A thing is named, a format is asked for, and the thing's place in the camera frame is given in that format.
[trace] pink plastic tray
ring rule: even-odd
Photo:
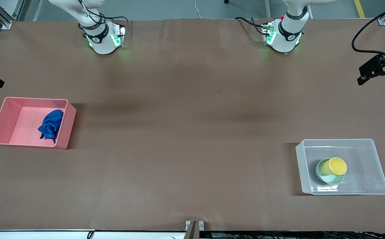
[[[53,110],[64,112],[55,143],[40,139],[43,118]],[[0,110],[0,145],[21,148],[66,149],[76,109],[68,100],[6,97]]]

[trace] crumpled blue fabric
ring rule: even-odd
[[[52,139],[55,143],[55,138],[57,137],[59,127],[61,126],[62,115],[63,113],[61,110],[54,110],[45,116],[42,126],[38,128],[38,130],[42,132],[42,135],[40,136],[41,139],[45,137],[47,139]]]

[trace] brown table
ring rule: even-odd
[[[350,42],[367,20],[310,20],[276,53],[236,20],[134,22],[98,55],[75,22],[0,36],[4,97],[68,99],[68,150],[0,146],[0,229],[385,231],[385,196],[311,196],[294,147],[373,138],[385,173],[385,77]],[[375,24],[357,45],[385,51]]]

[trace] light green bowl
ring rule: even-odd
[[[323,164],[324,162],[326,162],[330,159],[331,158],[323,159],[318,163],[318,166],[316,166],[316,175],[324,183],[328,183],[331,185],[337,185],[344,180],[344,174],[343,175],[326,175],[326,174],[324,174],[324,172],[321,169],[321,164]]]

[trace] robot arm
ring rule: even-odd
[[[326,5],[335,0],[282,0],[287,6],[287,13],[283,19],[263,26],[263,41],[274,50],[287,53],[294,49],[302,35],[302,30],[309,12],[307,6]]]
[[[86,32],[89,46],[99,54],[109,54],[123,44],[125,27],[107,21],[98,12],[105,0],[49,0],[73,16]]]

